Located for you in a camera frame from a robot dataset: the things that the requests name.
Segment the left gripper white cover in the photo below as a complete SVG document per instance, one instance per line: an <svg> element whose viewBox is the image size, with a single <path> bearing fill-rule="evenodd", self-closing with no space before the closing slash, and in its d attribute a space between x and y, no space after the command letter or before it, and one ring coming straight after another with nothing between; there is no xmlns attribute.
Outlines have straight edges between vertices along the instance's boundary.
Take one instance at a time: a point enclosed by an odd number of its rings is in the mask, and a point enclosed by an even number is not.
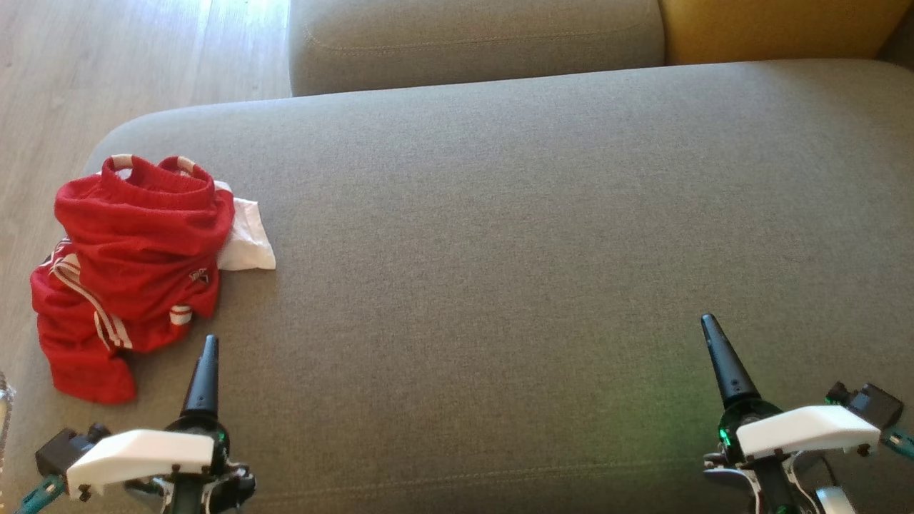
<svg viewBox="0 0 914 514"><path fill-rule="evenodd" d="M72 500L87 501L109 485L152 500L161 513L241 512L256 492L249 465L232 461L219 423L219 338L208 334L187 388L181 416L164 430L135 429L101 439L66 469Z"/></svg>

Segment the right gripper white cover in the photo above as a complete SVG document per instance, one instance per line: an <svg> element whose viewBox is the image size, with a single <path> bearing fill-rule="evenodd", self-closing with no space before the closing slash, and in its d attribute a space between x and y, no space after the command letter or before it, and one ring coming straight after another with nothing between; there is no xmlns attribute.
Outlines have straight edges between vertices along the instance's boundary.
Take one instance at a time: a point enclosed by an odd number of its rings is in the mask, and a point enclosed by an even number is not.
<svg viewBox="0 0 914 514"><path fill-rule="evenodd" d="M728 336L712 313L700 318L719 396L725 410L757 412L761 399ZM744 421L744 415L721 417L718 437L738 461L754 461L799 452L832 451L876 446L878 426L839 405L813 405Z"/></svg>

